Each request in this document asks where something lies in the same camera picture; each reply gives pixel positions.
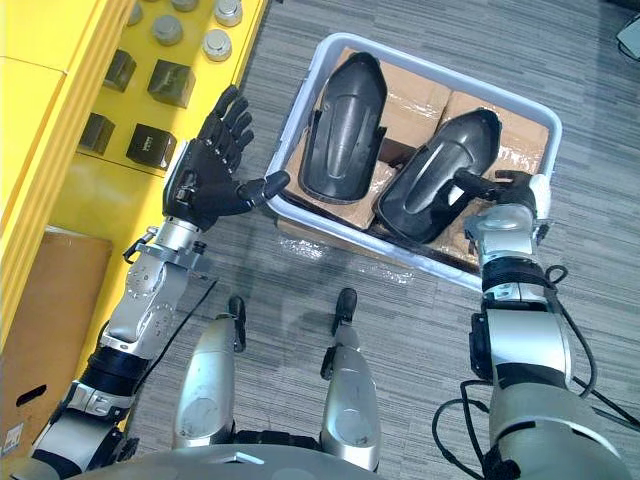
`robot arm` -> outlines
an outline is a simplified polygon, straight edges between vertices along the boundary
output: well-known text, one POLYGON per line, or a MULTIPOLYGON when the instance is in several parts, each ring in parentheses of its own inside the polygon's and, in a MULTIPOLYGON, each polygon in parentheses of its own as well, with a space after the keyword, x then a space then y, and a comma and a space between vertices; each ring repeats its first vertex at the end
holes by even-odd
MULTIPOLYGON (((126 417, 147 369, 171 334, 171 319, 189 275, 209 270, 200 235, 218 217, 247 212, 288 183, 285 172, 246 184, 232 179, 242 150, 253 139, 253 132, 246 130, 251 122, 247 106, 234 86, 222 94, 198 137, 167 172, 164 223, 150 228, 125 252, 129 263, 134 252, 139 256, 127 273, 124 295, 84 373, 71 384, 32 447, 32 459, 52 467, 58 477, 131 455, 132 444, 126 443, 117 424, 126 417)), ((26 479, 28 470, 12 475, 26 479)))
POLYGON ((545 231, 548 182, 501 172, 492 184, 458 175, 463 190, 497 205, 465 222, 482 273, 472 317, 471 364, 493 384, 487 479, 630 479, 591 407, 570 392, 571 349, 555 285, 536 247, 545 231))

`wire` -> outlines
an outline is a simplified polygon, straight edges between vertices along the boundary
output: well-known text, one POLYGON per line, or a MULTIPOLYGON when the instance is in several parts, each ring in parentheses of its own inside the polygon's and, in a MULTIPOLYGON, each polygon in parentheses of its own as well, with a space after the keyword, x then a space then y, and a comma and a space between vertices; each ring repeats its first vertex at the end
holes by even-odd
POLYGON ((198 303, 196 303, 194 305, 194 307, 189 311, 189 313, 187 313, 187 315, 182 319, 182 322, 180 322, 180 325, 178 325, 178 327, 174 330, 174 332, 171 334, 171 337, 169 337, 169 340, 167 341, 167 344, 164 346, 164 348, 162 349, 162 352, 160 352, 160 355, 158 356, 158 358, 156 358, 155 362, 153 362, 153 364, 147 369, 146 372, 144 372, 144 375, 142 376, 142 378, 140 378, 140 380, 138 381, 138 383, 136 384, 136 387, 133 390, 134 395, 138 392, 138 390, 140 389, 140 387, 142 387, 142 385, 144 384, 144 382, 146 381, 147 377, 149 376, 149 374, 151 374, 151 372, 153 371, 154 368, 156 368, 156 366, 158 365, 158 363, 160 363, 160 360, 162 360, 162 357, 164 357, 165 353, 167 353, 167 350, 169 350, 169 347, 171 346, 171 343, 175 340, 175 338, 178 336, 178 333, 180 333, 180 330, 182 330, 182 327, 185 326, 185 324, 187 323, 187 321, 193 316, 193 314, 195 313, 195 311, 198 309, 198 307, 200 305, 202 305, 202 302, 204 302, 207 297, 209 296, 209 294, 211 293, 211 290, 213 290, 213 287, 216 286, 216 283, 218 283, 218 280, 214 280, 211 285, 209 285, 209 288, 207 288, 207 291, 204 292, 204 294, 202 295, 202 297, 200 297, 200 300, 198 300, 198 303))
MULTIPOLYGON (((635 17, 633 21, 635 21, 638 18, 640 18, 640 15, 635 17)), ((571 318, 571 315, 569 315, 569 312, 567 312, 567 309, 564 308, 564 305, 562 305, 560 300, 558 300, 558 297, 556 295, 557 288, 555 286, 558 283, 560 283, 562 280, 564 280, 567 277, 567 275, 569 275, 569 270, 564 265, 551 265, 549 268, 547 268, 547 270, 545 272, 545 277, 546 277, 547 281, 553 287, 554 297, 555 297, 556 302, 560 306, 560 310, 562 312, 562 315, 565 317, 567 323, 569 324, 569 326, 573 330, 573 333, 575 333, 576 337, 578 337, 578 340, 580 341, 580 344, 582 345, 582 348, 584 349, 584 353, 587 355, 587 359, 589 360, 589 368, 591 370, 591 375, 589 377, 589 382, 585 383, 580 378, 578 378, 576 376, 573 376, 573 381, 576 382, 578 385, 580 385, 583 388, 582 393, 580 393, 580 397, 581 398, 586 398, 589 394, 593 394, 594 397, 596 397, 598 400, 600 400, 602 403, 607 405, 609 408, 611 408, 615 412, 617 412, 620 415, 622 415, 626 420, 623 420, 623 419, 621 419, 621 418, 619 418, 619 417, 617 417, 615 415, 612 415, 612 414, 610 414, 608 412, 605 412, 604 410, 601 410, 599 408, 592 407, 593 410, 596 412, 596 414, 598 414, 601 417, 604 417, 604 418, 606 418, 608 420, 611 420, 612 422, 616 422, 616 423, 622 425, 623 427, 626 427, 626 428, 629 428, 631 430, 635 430, 635 431, 640 432, 640 420, 638 420, 633 415, 628 413, 626 410, 624 410, 622 407, 620 407, 617 403, 613 402, 612 400, 609 400, 604 394, 600 393, 595 388, 596 382, 597 382, 597 379, 598 379, 598 367, 596 365, 595 358, 593 357, 593 352, 591 351, 591 347, 589 347, 589 344, 587 343, 586 339, 582 335, 582 332, 580 331, 580 329, 578 328, 576 323, 571 318), (555 271, 560 271, 561 273, 557 278, 551 279, 551 275, 555 271)))
POLYGON ((473 446, 473 450, 476 452, 476 456, 478 457, 478 461, 480 462, 480 465, 482 465, 482 460, 484 455, 482 454, 480 443, 478 443, 478 437, 476 437, 476 431, 473 428, 473 421, 471 420, 471 409, 469 408, 469 396, 467 395, 467 387, 471 385, 492 385, 492 384, 491 382, 487 382, 486 380, 466 380, 460 384, 460 394, 462 395, 462 408, 464 410, 464 421, 467 424, 467 432, 469 433, 469 439, 471 440, 471 445, 473 446))
POLYGON ((597 407, 591 407, 593 408, 593 411, 596 412, 597 415, 600 415, 603 418, 606 418, 607 420, 611 420, 612 422, 617 423, 618 425, 622 425, 625 428, 628 428, 630 430, 634 430, 638 433, 640 433, 640 427, 638 425, 634 425, 631 422, 628 422, 627 420, 623 420, 620 417, 617 417, 609 412, 605 412, 604 410, 601 410, 597 407))
POLYGON ((578 341, 580 342, 580 345, 582 345, 584 353, 587 356, 587 360, 589 361, 589 370, 591 371, 591 373, 589 374, 589 383, 587 383, 583 387, 584 389, 580 393, 580 398, 587 398, 595 388, 596 382, 598 381, 598 366, 596 365, 596 359, 593 356, 591 347, 587 343, 587 340, 584 338, 584 335, 582 335, 580 328, 573 321, 573 318, 571 318, 571 315, 569 315, 569 312, 567 311, 566 308, 564 308, 564 305, 562 304, 562 302, 560 302, 560 300, 558 299, 558 296, 556 295, 557 288, 555 286, 558 283, 560 283, 562 280, 564 280, 567 277, 567 275, 569 275, 569 270, 564 265, 551 265, 549 268, 547 268, 546 272, 544 273, 544 276, 546 277, 547 281, 554 288, 554 291, 553 291, 554 299, 558 303, 558 306, 560 307, 562 316, 565 318, 565 320, 571 327, 571 330, 573 330, 573 333, 578 338, 578 341), (552 280, 551 274, 557 270, 559 270, 562 273, 558 278, 552 280))
MULTIPOLYGON (((442 413, 449 407, 456 405, 458 403, 462 403, 464 405, 464 399, 462 398, 456 398, 454 400, 449 400, 448 402, 443 403, 442 405, 440 405, 438 407, 438 409, 436 410, 436 413, 433 415, 433 420, 431 421, 431 434, 433 435, 433 440, 436 442, 436 446, 438 447, 438 450, 440 450, 440 453, 442 453, 442 456, 445 458, 445 460, 447 460, 449 463, 452 463, 453 465, 455 465, 456 467, 458 467, 460 470, 462 470, 464 473, 466 473, 467 475, 477 479, 477 480, 484 480, 484 477, 482 475, 480 475, 479 473, 471 470, 469 467, 467 467, 464 463, 462 463, 460 460, 458 460, 458 458, 451 453, 451 451, 446 448, 442 442, 440 441, 440 436, 438 435, 438 421, 440 420, 440 416, 442 415, 442 413)), ((485 412, 485 413, 489 413, 489 407, 487 407, 484 403, 480 402, 479 400, 468 400, 468 402, 475 406, 476 408, 478 408, 479 410, 485 412)))
MULTIPOLYGON (((585 383, 582 380, 580 380, 578 377, 574 376, 573 381, 576 382, 581 387, 583 388, 585 387, 585 383)), ((613 400, 609 400, 604 394, 600 393, 595 388, 591 391, 591 393, 593 394, 594 397, 596 397, 598 400, 604 403, 607 407, 611 408, 612 410, 615 410, 617 413, 619 413, 624 418, 626 418, 627 421, 629 421, 633 425, 636 425, 637 427, 640 427, 640 420, 638 420, 636 417, 631 415, 629 412, 627 412, 625 409, 623 409, 613 400)))

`white label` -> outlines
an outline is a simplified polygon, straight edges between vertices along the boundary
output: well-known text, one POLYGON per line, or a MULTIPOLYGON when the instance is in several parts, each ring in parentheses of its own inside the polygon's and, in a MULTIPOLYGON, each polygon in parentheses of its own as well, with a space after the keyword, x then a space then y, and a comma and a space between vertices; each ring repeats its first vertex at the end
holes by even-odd
POLYGON ((7 437, 4 440, 4 447, 2 447, 2 454, 5 455, 11 450, 16 448, 20 444, 20 435, 22 435, 22 427, 24 422, 16 425, 7 432, 7 437))

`cardboard box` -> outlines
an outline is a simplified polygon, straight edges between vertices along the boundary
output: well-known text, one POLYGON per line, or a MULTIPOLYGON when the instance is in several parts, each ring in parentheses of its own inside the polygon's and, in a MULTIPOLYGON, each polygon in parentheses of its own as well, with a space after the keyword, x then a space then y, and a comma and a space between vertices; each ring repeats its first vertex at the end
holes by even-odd
POLYGON ((358 202, 348 205, 334 205, 316 200, 304 193, 298 182, 298 174, 300 172, 300 166, 302 165, 304 148, 307 142, 307 133, 308 129, 302 132, 300 142, 298 142, 298 146, 291 154, 291 158, 287 163, 286 171, 291 176, 291 181, 284 190, 285 195, 301 202, 311 210, 319 211, 323 215, 347 223, 358 230, 365 230, 373 221, 373 205, 378 196, 393 179, 396 172, 395 169, 386 163, 376 162, 371 184, 369 185, 369 191, 365 197, 358 202))
MULTIPOLYGON (((336 68, 354 52, 345 48, 336 68)), ((390 63, 380 62, 380 68, 387 84, 380 126, 386 127, 387 133, 378 158, 395 165, 408 160, 433 136, 451 90, 390 63)))
POLYGON ((42 238, 1 358, 5 469, 28 453, 73 380, 110 255, 106 240, 52 228, 42 238))
MULTIPOLYGON (((451 94, 441 123, 481 107, 494 111, 502 122, 498 158, 483 177, 495 180, 496 170, 520 170, 535 174, 547 145, 547 127, 464 92, 451 94)), ((469 241, 464 236, 464 219, 481 212, 489 205, 491 204, 477 199, 471 202, 428 246, 477 269, 477 257, 469 252, 469 241)))

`robot forearm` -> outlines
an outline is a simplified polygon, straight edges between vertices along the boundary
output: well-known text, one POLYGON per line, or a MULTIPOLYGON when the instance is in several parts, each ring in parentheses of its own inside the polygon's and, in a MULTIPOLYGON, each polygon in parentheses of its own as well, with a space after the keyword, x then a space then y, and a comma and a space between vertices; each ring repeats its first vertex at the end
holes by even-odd
POLYGON ((188 275, 207 268, 200 230, 167 219, 155 243, 138 244, 125 292, 79 380, 34 442, 32 457, 66 478, 112 463, 125 442, 117 424, 167 342, 188 275))
POLYGON ((629 479, 591 407, 568 389, 571 351, 555 286, 538 263, 537 228, 535 210, 518 203, 466 222, 483 281, 471 362, 494 387, 484 476, 629 479))

